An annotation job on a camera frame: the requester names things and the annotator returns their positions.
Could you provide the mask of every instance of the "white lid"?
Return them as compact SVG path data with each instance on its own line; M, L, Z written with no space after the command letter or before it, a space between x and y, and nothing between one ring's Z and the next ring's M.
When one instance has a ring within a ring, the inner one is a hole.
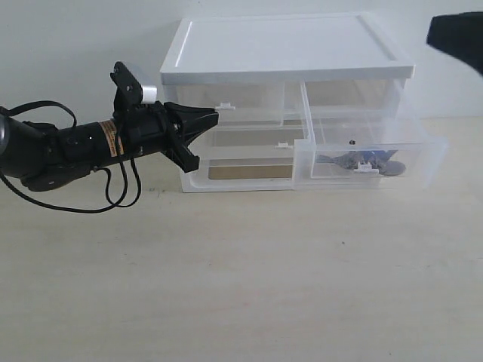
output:
M410 78L414 64L366 13L183 19L163 84Z

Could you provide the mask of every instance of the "orange label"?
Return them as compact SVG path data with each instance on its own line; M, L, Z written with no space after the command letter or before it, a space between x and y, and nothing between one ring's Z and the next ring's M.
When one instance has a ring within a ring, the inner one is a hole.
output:
M99 122L99 124L106 135L106 140L109 144L109 149L111 150L111 156L116 157L118 155L117 151L115 150L115 133L117 132L117 129L115 128L114 122L112 119L109 119L108 121ZM121 137L119 137L119 151L121 152L121 155L124 154L124 147L122 146Z

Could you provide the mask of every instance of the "plastic drawer organizer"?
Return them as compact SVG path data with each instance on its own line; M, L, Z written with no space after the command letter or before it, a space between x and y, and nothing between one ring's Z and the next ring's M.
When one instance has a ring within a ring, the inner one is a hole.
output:
M413 73L370 14L183 20L166 100L220 113L183 190L427 186L446 142L404 99Z

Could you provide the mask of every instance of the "white wall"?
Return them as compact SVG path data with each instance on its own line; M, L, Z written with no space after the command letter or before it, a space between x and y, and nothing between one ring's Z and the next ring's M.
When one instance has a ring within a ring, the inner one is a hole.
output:
M414 58L409 93L423 116L483 115L483 78L425 46L433 15L483 10L481 0L15 0L3 1L0 103L59 100L80 122L108 118L116 60L141 65L153 79L185 16L369 10ZM67 117L55 114L58 125Z

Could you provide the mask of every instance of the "white table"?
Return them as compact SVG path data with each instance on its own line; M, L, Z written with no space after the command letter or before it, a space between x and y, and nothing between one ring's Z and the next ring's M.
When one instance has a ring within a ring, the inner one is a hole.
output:
M188 195L160 155L102 216L1 187L0 360L481 361L483 119L426 125L451 148L417 192Z

